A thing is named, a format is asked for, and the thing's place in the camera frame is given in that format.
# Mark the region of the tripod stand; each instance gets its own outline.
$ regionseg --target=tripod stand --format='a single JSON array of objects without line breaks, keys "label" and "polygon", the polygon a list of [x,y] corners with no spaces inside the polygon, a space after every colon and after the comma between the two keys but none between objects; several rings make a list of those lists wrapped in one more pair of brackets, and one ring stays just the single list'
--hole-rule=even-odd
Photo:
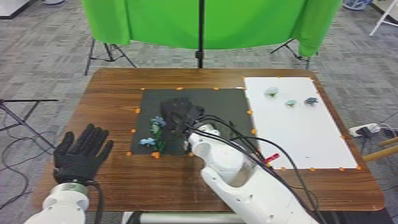
[{"label": "tripod stand", "polygon": [[283,49],[283,47],[286,47],[288,48],[288,50],[290,50],[290,52],[291,52],[291,54],[293,54],[293,56],[295,56],[295,58],[297,58],[297,60],[300,60],[300,61],[306,61],[306,69],[309,70],[309,62],[311,62],[311,58],[306,58],[306,57],[302,57],[297,53],[295,53],[295,51],[293,51],[293,49],[291,49],[291,47],[290,47],[290,43],[293,42],[293,38],[284,42],[284,44],[277,47],[277,49],[270,52],[270,54],[274,54],[281,49]]},{"label": "tripod stand", "polygon": [[[5,126],[4,128],[0,128],[0,132],[9,130],[11,128],[18,127],[18,126],[23,126],[29,131],[34,133],[34,135],[39,137],[39,139],[45,141],[45,143],[48,144],[48,146],[55,149],[55,145],[52,144],[52,142],[46,140],[46,138],[43,137],[41,133],[36,131],[36,129],[32,128],[32,126],[27,124],[27,120],[29,120],[29,117],[32,115],[32,112],[39,106],[39,103],[41,102],[53,102],[53,101],[59,101],[59,100],[2,100],[0,99],[0,110],[4,110],[5,114],[13,117],[14,121],[16,121],[16,124]],[[36,103],[30,110],[29,110],[29,113],[25,115],[23,118],[18,117],[18,115],[14,114],[13,110],[9,109],[9,107],[5,106],[5,103]]]},{"label": "tripod stand", "polygon": [[[85,75],[85,76],[89,75],[91,61],[92,61],[92,60],[101,60],[101,61],[107,61],[107,62],[116,62],[117,59],[124,57],[126,60],[128,60],[128,63],[130,63],[132,66],[137,68],[137,66],[135,66],[135,64],[133,64],[133,61],[130,60],[128,55],[126,55],[126,53],[123,52],[119,46],[117,46],[116,44],[107,44],[107,43],[103,43],[103,47],[105,47],[105,54],[107,54],[107,56],[108,56],[107,59],[103,59],[103,58],[100,58],[100,57],[92,57],[92,52],[94,52],[94,48],[96,48],[96,39],[92,38],[92,42],[91,42],[91,51],[89,51],[89,59],[87,59],[85,72],[84,72],[84,75]],[[112,49],[112,48],[114,48],[114,49],[119,51],[119,53],[121,53],[121,56],[119,56],[117,58],[114,57],[114,52],[112,52],[114,49]]]}]

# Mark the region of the small figurine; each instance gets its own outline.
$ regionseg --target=small figurine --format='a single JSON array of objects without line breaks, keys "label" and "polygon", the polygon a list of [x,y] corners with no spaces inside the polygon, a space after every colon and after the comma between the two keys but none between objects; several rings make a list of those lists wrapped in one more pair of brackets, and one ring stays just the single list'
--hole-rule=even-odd
[{"label": "small figurine", "polygon": [[318,103],[318,99],[315,97],[309,97],[304,101],[306,104],[309,104],[311,106]]},{"label": "small figurine", "polygon": [[277,87],[270,87],[265,91],[265,94],[270,95],[270,97],[274,97],[279,93],[279,89]]},{"label": "small figurine", "polygon": [[288,105],[290,107],[293,107],[295,104],[297,104],[297,101],[295,101],[295,100],[290,100],[290,101],[286,102],[286,105]]},{"label": "small figurine", "polygon": [[156,124],[153,124],[153,126],[151,126],[151,133],[156,135],[158,131],[160,131],[160,127],[158,127]]},{"label": "small figurine", "polygon": [[140,145],[149,147],[149,146],[155,146],[155,144],[156,144],[156,140],[153,138],[140,139]]},{"label": "small figurine", "polygon": [[153,124],[156,124],[160,127],[165,127],[165,120],[160,116],[156,116],[153,119],[151,119],[151,122]]}]

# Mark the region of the black mat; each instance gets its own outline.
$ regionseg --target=black mat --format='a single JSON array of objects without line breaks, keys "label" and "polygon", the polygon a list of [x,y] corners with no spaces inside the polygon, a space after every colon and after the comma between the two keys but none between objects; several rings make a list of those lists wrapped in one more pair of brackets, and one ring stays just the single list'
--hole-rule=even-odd
[{"label": "black mat", "polygon": [[[151,118],[160,116],[160,102],[172,98],[188,97],[194,105],[204,108],[204,114],[219,116],[233,125],[244,135],[252,136],[252,121],[247,114],[249,105],[245,92],[240,89],[188,89],[188,90],[146,90],[142,94],[140,114],[135,126],[132,153],[151,154],[153,150],[139,144],[142,138],[153,138],[151,135]],[[231,137],[229,129],[215,124],[222,137]],[[183,138],[176,139],[165,136],[164,154],[183,155]]]}]

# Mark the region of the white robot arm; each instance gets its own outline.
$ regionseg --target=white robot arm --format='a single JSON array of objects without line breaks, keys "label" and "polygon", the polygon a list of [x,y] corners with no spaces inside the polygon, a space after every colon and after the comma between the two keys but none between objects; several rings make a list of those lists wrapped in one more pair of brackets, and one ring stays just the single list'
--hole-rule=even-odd
[{"label": "white robot arm", "polygon": [[87,208],[87,187],[78,183],[59,184],[45,199],[43,211],[25,224],[84,224]]},{"label": "white robot arm", "polygon": [[[199,131],[219,135],[212,125],[203,125]],[[196,133],[188,142],[206,164],[204,182],[245,223],[316,224],[286,186],[236,149]]]}]

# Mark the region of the metal stand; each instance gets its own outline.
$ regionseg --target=metal stand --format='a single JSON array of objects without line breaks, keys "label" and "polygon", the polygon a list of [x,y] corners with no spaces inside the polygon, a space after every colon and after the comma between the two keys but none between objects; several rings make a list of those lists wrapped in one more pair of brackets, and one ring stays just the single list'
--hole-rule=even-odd
[{"label": "metal stand", "polygon": [[[45,141],[45,143],[48,144],[48,146],[55,149],[55,145],[52,144],[52,142],[46,140],[46,138],[43,137],[41,133],[36,131],[36,129],[32,128],[32,126],[27,124],[27,120],[29,117],[32,115],[32,112],[37,108],[37,105],[41,102],[53,102],[59,100],[2,100],[0,99],[0,110],[4,110],[4,112],[7,113],[7,115],[13,117],[13,119],[16,120],[16,124],[5,126],[4,128],[0,128],[0,132],[9,130],[11,128],[18,127],[20,125],[25,126],[25,128],[29,129],[29,131],[34,133],[34,135],[39,137],[39,139]],[[11,111],[9,107],[5,106],[5,103],[29,103],[34,102],[34,106],[29,110],[29,113],[25,115],[23,118],[18,117],[18,115],[14,114],[14,112]]]},{"label": "metal stand", "polygon": [[203,68],[203,59],[204,59],[204,0],[199,0],[199,49],[196,52],[197,58],[197,68]]},{"label": "metal stand", "polygon": [[[103,43],[103,47],[105,47],[105,54],[107,54],[107,56],[108,56],[108,58],[105,58],[105,59],[100,58],[101,55],[100,55],[98,57],[92,57],[92,52],[94,52],[94,48],[96,48],[96,39],[92,38],[92,42],[91,42],[91,51],[89,51],[89,59],[87,59],[85,72],[84,72],[84,75],[85,75],[85,76],[89,75],[91,61],[92,61],[92,60],[101,60],[101,61],[107,61],[107,62],[116,62],[117,59],[124,57],[126,60],[128,60],[128,63],[130,63],[132,66],[137,68],[137,66],[135,66],[135,64],[133,64],[133,61],[130,60],[128,55],[124,54],[124,52],[123,52],[119,46],[117,46],[116,44],[107,44],[107,43]],[[121,56],[119,56],[117,58],[114,57],[114,52],[112,52],[114,50],[117,50],[119,53],[121,53]]]},{"label": "metal stand", "polygon": [[274,54],[281,49],[283,49],[283,47],[286,47],[288,48],[288,50],[290,50],[290,52],[291,52],[291,54],[293,54],[293,56],[295,56],[295,58],[297,58],[297,60],[300,60],[300,61],[306,61],[306,69],[309,70],[309,63],[311,63],[311,58],[304,58],[297,53],[295,53],[295,51],[293,51],[293,49],[290,48],[290,43],[293,42],[293,38],[284,42],[284,44],[277,47],[277,49],[270,52],[270,54]]}]

